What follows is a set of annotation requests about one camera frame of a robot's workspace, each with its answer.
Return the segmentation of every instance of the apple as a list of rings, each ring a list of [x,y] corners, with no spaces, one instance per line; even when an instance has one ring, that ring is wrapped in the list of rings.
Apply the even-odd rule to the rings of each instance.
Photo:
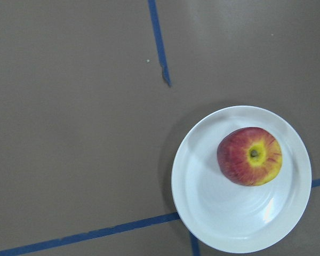
[[[232,182],[260,186],[274,179],[282,166],[278,141],[259,127],[238,129],[218,145],[220,170]]]

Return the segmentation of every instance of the round plate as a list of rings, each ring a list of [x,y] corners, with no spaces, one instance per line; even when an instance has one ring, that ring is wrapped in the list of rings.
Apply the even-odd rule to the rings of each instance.
[[[220,171],[217,147],[232,131],[256,126],[279,142],[278,176],[257,187],[229,181]],[[172,193],[186,227],[205,244],[225,252],[265,249],[298,223],[309,199],[311,165],[296,131],[278,115],[258,107],[218,110],[186,135],[172,168]]]

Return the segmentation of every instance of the red and yellow apple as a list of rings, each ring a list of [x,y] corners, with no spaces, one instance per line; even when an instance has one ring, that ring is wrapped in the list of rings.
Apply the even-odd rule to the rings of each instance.
[[[222,173],[244,186],[270,182],[282,166],[278,141],[259,127],[246,127],[227,135],[218,146],[217,159]]]

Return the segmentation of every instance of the apple stem cavity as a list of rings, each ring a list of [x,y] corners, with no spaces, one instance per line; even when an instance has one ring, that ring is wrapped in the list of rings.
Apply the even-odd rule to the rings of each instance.
[[[250,156],[251,157],[257,157],[258,156],[258,152],[257,152],[257,150],[252,150],[251,152],[250,152]]]

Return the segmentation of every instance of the floor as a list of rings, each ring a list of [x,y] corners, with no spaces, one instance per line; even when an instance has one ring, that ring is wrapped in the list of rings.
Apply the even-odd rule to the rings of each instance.
[[[320,1],[157,1],[160,38],[149,3],[0,1],[0,255],[232,255],[181,222],[171,167],[200,119],[252,105],[300,134],[314,187],[248,255],[320,256]]]

